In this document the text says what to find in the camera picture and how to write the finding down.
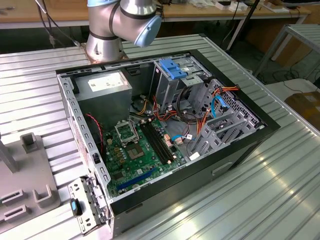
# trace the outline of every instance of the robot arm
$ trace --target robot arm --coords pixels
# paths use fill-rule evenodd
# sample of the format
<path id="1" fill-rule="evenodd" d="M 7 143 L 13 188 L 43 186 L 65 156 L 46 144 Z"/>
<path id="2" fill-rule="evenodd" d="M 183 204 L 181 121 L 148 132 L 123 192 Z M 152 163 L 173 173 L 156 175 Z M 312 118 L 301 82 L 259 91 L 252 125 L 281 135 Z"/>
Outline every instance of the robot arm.
<path id="1" fill-rule="evenodd" d="M 146 47 L 155 39 L 161 18 L 153 0 L 88 0 L 90 35 L 86 51 L 98 62 L 119 60 L 121 39 Z"/>

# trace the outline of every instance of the motherboard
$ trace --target motherboard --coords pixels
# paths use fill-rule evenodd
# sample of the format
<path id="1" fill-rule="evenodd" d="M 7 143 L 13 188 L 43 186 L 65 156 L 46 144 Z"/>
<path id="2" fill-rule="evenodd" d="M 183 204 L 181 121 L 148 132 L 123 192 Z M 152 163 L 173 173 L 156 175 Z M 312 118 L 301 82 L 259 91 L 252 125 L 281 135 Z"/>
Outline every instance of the motherboard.
<path id="1" fill-rule="evenodd" d="M 157 119 L 123 122 L 103 137 L 107 148 L 104 161 L 111 176 L 107 188 L 112 197 L 186 163 Z"/>

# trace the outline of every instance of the metal shelf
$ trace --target metal shelf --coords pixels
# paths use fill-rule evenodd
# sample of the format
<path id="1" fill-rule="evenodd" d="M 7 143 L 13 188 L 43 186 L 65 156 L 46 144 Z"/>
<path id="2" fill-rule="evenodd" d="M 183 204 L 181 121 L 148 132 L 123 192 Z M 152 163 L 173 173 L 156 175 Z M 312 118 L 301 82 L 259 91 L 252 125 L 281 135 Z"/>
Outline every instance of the metal shelf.
<path id="1" fill-rule="evenodd" d="M 272 60 L 275 61 L 277 57 L 280 55 L 282 50 L 285 48 L 287 43 L 290 40 L 290 37 L 293 36 L 302 43 L 306 44 L 312 50 L 318 52 L 320 54 L 320 24 L 290 24 L 285 25 L 278 33 L 274 41 L 272 42 L 271 46 L 269 47 L 268 51 L 265 53 L 263 58 L 261 59 L 258 67 L 254 71 L 253 75 L 258 76 L 258 74 L 262 71 L 262 69 L 266 66 L 271 54 L 274 53 L 276 48 L 277 49 L 275 55 L 272 57 Z M 313 72 L 320 64 L 320 61 L 317 62 L 312 68 L 311 72 Z"/>

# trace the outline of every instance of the blue pci slot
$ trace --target blue pci slot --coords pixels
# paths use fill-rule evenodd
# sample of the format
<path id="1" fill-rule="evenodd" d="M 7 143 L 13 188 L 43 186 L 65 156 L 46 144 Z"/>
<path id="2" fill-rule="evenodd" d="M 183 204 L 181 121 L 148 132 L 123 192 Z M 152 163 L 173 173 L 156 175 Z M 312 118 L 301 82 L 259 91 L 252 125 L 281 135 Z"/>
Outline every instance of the blue pci slot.
<path id="1" fill-rule="evenodd" d="M 117 186 L 116 189 L 117 189 L 117 190 L 125 189 L 125 188 L 127 188 L 127 187 L 129 187 L 129 186 L 131 186 L 131 185 L 133 185 L 133 184 L 136 184 L 136 183 L 140 182 L 141 180 L 144 180 L 144 179 L 150 177 L 151 174 L 152 174 L 156 169 L 157 169 L 157 168 L 155 167 L 155 168 L 151 169 L 150 171 L 147 171 L 146 173 L 144 173 L 144 174 L 142 174 L 142 175 L 140 175 L 140 176 L 135 177 L 134 179 L 131 179 L 131 180 L 125 182 L 125 183 L 122 183 L 122 184 L 120 184 L 119 186 Z"/>

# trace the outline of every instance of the blue cap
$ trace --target blue cap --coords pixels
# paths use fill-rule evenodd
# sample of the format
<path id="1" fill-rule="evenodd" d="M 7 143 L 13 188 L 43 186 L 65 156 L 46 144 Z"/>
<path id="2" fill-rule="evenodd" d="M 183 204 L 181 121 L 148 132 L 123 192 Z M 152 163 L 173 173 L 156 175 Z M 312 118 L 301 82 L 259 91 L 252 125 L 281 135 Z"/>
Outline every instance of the blue cap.
<path id="1" fill-rule="evenodd" d="M 156 38 L 157 33 L 160 29 L 160 25 L 161 17 L 154 16 L 153 18 L 151 18 L 134 41 L 134 45 L 137 45 L 139 47 L 149 46 L 152 43 L 152 41 Z"/>
<path id="2" fill-rule="evenodd" d="M 112 4 L 118 2 L 119 0 L 88 0 L 87 7 L 97 7 L 106 4 Z"/>

